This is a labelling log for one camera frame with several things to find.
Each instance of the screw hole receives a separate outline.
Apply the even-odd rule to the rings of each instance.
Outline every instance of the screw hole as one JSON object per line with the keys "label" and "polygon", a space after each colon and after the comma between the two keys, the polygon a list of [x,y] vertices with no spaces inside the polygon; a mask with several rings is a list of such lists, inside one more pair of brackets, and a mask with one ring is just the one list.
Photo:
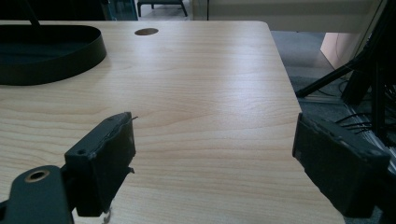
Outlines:
{"label": "screw hole", "polygon": [[78,155],[84,155],[87,151],[85,151],[85,149],[80,149],[79,151],[77,151]]}
{"label": "screw hole", "polygon": [[26,176],[25,182],[34,183],[34,182],[37,182],[37,181],[40,181],[40,180],[46,178],[47,175],[49,175],[49,174],[50,174],[50,171],[48,171],[48,170],[35,171],[35,172],[32,172],[31,174],[29,174],[28,176]]}

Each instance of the wooden table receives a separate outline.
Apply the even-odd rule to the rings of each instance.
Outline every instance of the wooden table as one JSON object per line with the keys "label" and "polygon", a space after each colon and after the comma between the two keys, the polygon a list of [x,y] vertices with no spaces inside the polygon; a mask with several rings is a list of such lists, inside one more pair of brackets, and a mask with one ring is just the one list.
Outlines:
{"label": "wooden table", "polygon": [[0,87],[1,201],[17,175],[62,166],[100,121],[131,111],[136,174],[112,223],[343,222],[291,156],[301,110],[265,23],[73,23],[98,27],[107,56],[67,80]]}

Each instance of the black tray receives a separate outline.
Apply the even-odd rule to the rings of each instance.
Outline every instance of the black tray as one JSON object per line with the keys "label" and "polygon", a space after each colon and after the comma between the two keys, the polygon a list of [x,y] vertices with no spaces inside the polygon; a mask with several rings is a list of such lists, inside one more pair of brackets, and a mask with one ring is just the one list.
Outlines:
{"label": "black tray", "polygon": [[102,34],[91,26],[0,25],[0,34],[0,85],[63,80],[106,57]]}

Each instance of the table surface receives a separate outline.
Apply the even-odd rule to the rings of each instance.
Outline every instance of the table surface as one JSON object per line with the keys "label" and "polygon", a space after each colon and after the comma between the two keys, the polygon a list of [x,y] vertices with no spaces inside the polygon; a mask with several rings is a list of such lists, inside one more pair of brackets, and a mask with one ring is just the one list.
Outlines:
{"label": "table surface", "polygon": [[99,122],[131,111],[136,174],[111,223],[343,223],[291,156],[301,109],[265,23],[69,23],[99,28],[107,56],[77,77],[0,86],[0,201],[17,175],[62,166]]}

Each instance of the floor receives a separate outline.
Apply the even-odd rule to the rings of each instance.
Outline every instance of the floor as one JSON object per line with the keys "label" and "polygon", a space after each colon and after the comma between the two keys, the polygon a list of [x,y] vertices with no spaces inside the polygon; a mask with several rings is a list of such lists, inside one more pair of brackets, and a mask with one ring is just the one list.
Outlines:
{"label": "floor", "polygon": [[[189,17],[184,16],[179,6],[156,6],[154,9],[150,6],[142,6],[142,17],[138,19],[140,21],[188,21],[191,17],[191,7],[187,0],[184,4]],[[325,34],[273,31],[272,35],[291,84],[296,91],[333,71],[332,66],[320,51]],[[309,97],[299,99],[303,112],[320,114],[333,121],[356,113],[358,108],[344,105],[339,100],[346,83],[340,78],[320,91],[310,94]],[[384,147],[371,133],[363,132],[361,137],[378,147]],[[347,224],[377,223],[379,217],[380,211],[375,209],[371,218],[345,218],[345,220]]]}

